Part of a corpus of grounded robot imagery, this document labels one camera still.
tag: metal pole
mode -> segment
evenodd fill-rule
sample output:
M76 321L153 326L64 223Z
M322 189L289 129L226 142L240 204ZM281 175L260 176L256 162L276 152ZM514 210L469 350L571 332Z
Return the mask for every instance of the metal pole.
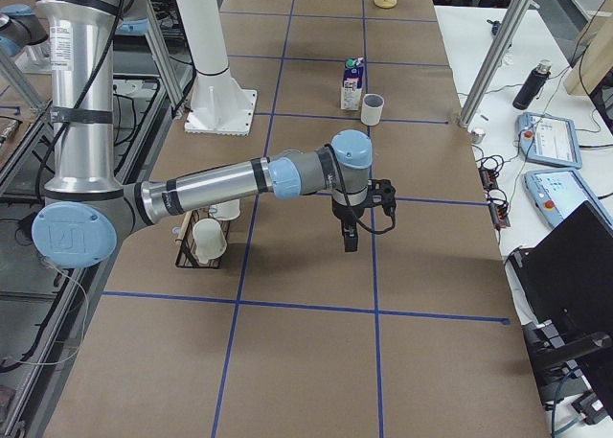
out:
M145 38L147 39L157 70L160 72L160 76L162 76L162 83L169 94L170 103L173 108L177 108L183 98L183 92L170 63L169 49L158 26L151 0L147 0L147 18L149 24Z
M498 34L489 47L486 59L479 70L479 74L477 74L475 82L472 84L472 88L470 88L470 93L468 93L464 107L460 113L460 118L458 119L460 127L468 128L468 124L470 124L470 121L477 111L477 107L479 107L481 100L486 94L489 84L498 66L500 66L503 56L509 49L511 40L532 1L533 0L511 0L511 5L500 25Z
M29 107L36 112L44 109L45 103L40 99L32 84L2 49L0 49L0 74L17 90Z

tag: white desk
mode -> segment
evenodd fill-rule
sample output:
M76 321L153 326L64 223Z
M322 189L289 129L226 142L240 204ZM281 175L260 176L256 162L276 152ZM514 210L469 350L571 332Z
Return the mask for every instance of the white desk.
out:
M456 89L459 93L468 93L492 41L491 26L487 20L502 21L505 10L437 7L436 12L449 64L453 69ZM552 77L568 66L566 58L557 47L556 41L538 12L528 11L513 39L507 55L508 62L503 63L498 69L488 90L523 83L541 59L549 59L552 62ZM540 97L534 99L528 110L535 113L544 112L547 102L557 89L558 81L559 79L548 81ZM479 114L488 120L477 114L470 124L469 129L482 127L486 130L486 137L479 145L485 155L501 154L505 159L515 156L516 147L513 142L517 139L516 120L523 111L513 108L511 103L519 88L519 86L506 88L497 93L487 94L479 107ZM465 96L460 96L462 103L464 99ZM598 127L591 118L593 110L594 106L589 98L570 96L561 84L546 112L572 119L577 128L596 130ZM602 131L600 133L578 131L579 143L585 145L613 143L613 137L598 113L595 113L594 117ZM583 168L580 173L594 193L601 196L613 192L613 178L610 176L613 174L613 149L582 151L581 157ZM526 163L524 166L524 163L522 154L505 164L498 177L498 184L508 197L511 197L513 183L520 171L524 173L539 168L551 168L533 163ZM613 197L602 202L608 212L613 213ZM502 231L500 241L500 251L505 257L517 246L535 246L552 230L534 207L521 176L517 179L515 196L511 203L510 222L511 227ZM517 312L522 323L526 323L531 316L527 310L525 297L514 274L508 271L508 275ZM574 416L575 411L570 401L566 400L556 411L556 422L561 426ZM607 418L597 426L581 424L571 428L562 436L610 438L613 436L613 421Z

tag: monitor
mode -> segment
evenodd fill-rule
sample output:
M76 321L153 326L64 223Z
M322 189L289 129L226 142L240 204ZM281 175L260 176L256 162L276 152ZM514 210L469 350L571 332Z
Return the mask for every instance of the monitor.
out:
M594 332L613 336L613 230L583 202L523 259L522 285L540 322L566 343ZM613 348L576 360L613 416Z

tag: black bottle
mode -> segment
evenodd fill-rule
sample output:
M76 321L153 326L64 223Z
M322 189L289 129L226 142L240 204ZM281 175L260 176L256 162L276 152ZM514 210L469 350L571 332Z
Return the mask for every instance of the black bottle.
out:
M519 110L528 108L534 97L549 78L551 74L549 70L551 67L552 63L548 59L542 59L538 63L538 66L532 70L524 82L524 85L521 87L521 90L519 90L519 93L517 93L517 96L513 100L513 107Z

